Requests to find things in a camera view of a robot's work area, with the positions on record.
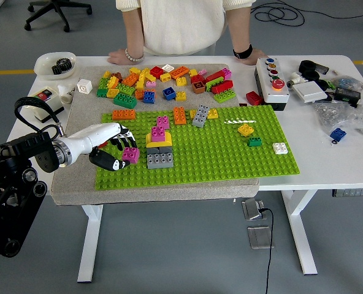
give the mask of white sweater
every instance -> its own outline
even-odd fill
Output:
[[[226,27],[226,10],[255,0],[116,0],[122,12],[141,8],[145,51],[188,55],[213,45]]]

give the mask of bracelet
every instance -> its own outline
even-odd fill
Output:
[[[124,52],[126,53],[127,58],[130,59],[132,62],[141,62],[145,57],[145,55],[142,55],[142,57],[138,58],[138,59],[132,58],[130,56],[130,54],[128,54],[127,48],[126,48],[126,51],[124,51]]]
[[[247,50],[245,50],[244,52],[241,52],[241,53],[236,53],[235,50],[233,50],[233,54],[239,58],[239,59],[246,59],[246,58],[249,58],[250,55],[252,54],[253,52],[253,46],[250,44],[250,46],[248,47]]]

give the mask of person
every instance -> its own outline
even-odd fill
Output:
[[[126,28],[127,48],[109,53],[108,62],[133,65],[145,55],[214,55],[229,27],[234,55],[254,65],[266,55],[250,43],[255,0],[116,0]]]

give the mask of table leg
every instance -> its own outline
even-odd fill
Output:
[[[294,242],[304,274],[317,274],[314,258],[305,234],[300,212],[305,208],[317,190],[282,191],[282,197],[291,224]]]
[[[78,282],[87,283],[91,282],[93,276],[103,205],[82,205],[82,208],[89,220],[79,267]]]

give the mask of white bowl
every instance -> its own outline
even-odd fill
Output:
[[[60,75],[54,75],[52,67],[56,65],[56,62],[61,58],[68,58],[71,61],[71,69],[62,72]],[[75,61],[77,57],[71,52],[52,52],[40,56],[36,64],[34,65],[34,72],[38,77],[44,80],[60,80],[62,78],[67,78],[74,73]]]

